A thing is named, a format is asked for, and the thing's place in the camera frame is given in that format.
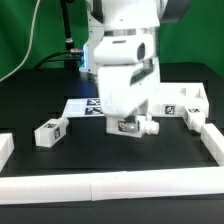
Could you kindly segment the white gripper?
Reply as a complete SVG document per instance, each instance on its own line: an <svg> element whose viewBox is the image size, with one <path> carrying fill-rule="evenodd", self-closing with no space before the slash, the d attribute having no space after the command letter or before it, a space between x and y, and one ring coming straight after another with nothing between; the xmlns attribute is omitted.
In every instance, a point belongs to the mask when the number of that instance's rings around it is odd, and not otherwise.
<svg viewBox="0 0 224 224"><path fill-rule="evenodd" d="M103 66L98 70L98 92L106 117L126 118L148 102L159 89L157 58L136 65Z"/></svg>

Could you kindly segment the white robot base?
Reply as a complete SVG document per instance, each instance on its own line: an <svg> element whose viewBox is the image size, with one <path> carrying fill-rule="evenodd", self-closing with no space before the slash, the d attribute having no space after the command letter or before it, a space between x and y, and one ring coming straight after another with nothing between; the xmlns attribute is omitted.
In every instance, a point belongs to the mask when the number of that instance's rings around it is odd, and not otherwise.
<svg viewBox="0 0 224 224"><path fill-rule="evenodd" d="M96 75L98 66L94 61L94 50L100 43L104 28L102 24L102 6L98 0L87 3L88 39L83 46L83 64L81 72Z"/></svg>

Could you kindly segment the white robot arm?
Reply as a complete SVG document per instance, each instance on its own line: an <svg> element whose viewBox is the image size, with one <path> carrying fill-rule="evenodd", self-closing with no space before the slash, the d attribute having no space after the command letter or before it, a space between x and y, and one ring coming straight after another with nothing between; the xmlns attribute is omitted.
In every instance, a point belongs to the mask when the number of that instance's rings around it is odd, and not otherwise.
<svg viewBox="0 0 224 224"><path fill-rule="evenodd" d="M82 69L96 76L103 114L127 118L160 84L159 28L192 0L85 0L88 40Z"/></svg>

